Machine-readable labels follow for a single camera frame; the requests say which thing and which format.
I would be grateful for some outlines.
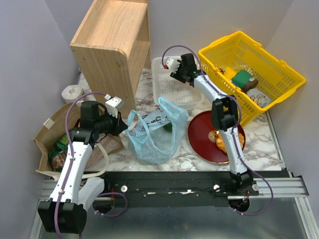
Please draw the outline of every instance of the gray wall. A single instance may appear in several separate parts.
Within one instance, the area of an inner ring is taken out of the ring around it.
[[[44,0],[0,1],[0,238],[28,238],[42,177],[32,138],[78,67]]]
[[[267,50],[284,59],[307,83],[270,112],[287,167],[302,175],[319,223],[319,1],[294,0]]]
[[[93,0],[45,0],[69,44]]]
[[[172,45],[194,51],[242,30],[267,45],[293,0],[149,0],[152,57]],[[172,49],[168,55],[184,53]]]

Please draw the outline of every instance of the yellow plastic crate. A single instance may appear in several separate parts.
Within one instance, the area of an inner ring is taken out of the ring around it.
[[[222,91],[235,95],[241,105],[242,125],[254,120],[270,107],[291,96],[306,79],[285,61],[276,59],[242,31],[224,36],[199,51],[204,71]],[[224,75],[218,71],[224,69]],[[258,81],[257,89],[266,94],[272,102],[259,107],[231,79],[240,70],[246,70]]]

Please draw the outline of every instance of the marble countertop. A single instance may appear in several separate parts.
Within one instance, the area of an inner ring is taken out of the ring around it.
[[[89,92],[90,88],[83,75],[79,85]],[[143,70],[136,93],[136,104],[141,115],[149,114],[157,108],[153,100],[152,73]],[[211,103],[205,99],[203,103],[188,110],[189,122],[199,113],[211,110]],[[246,146],[244,156],[247,164],[253,170],[281,170],[280,158],[271,134],[270,125],[265,115],[261,115],[244,127],[246,134]],[[214,164],[199,157],[191,148],[186,133],[181,141],[176,154],[167,163],[161,165],[143,165],[127,148],[128,138],[121,134],[125,148],[116,154],[109,155],[110,164],[108,171],[229,171],[229,164]],[[87,169],[87,171],[99,171],[104,166],[104,160]]]

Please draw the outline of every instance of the red plate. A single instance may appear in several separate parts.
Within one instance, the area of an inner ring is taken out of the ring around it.
[[[188,140],[194,151],[203,159],[212,163],[228,163],[227,154],[219,149],[210,136],[217,131],[211,123],[211,111],[205,111],[196,115],[188,126]],[[238,131],[244,136],[244,147],[246,135],[242,126],[238,126]]]

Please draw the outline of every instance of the wooden shelf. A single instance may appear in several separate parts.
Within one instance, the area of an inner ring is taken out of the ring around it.
[[[70,43],[91,90],[124,100],[124,118],[136,110],[143,66],[151,67],[147,2],[94,0]]]

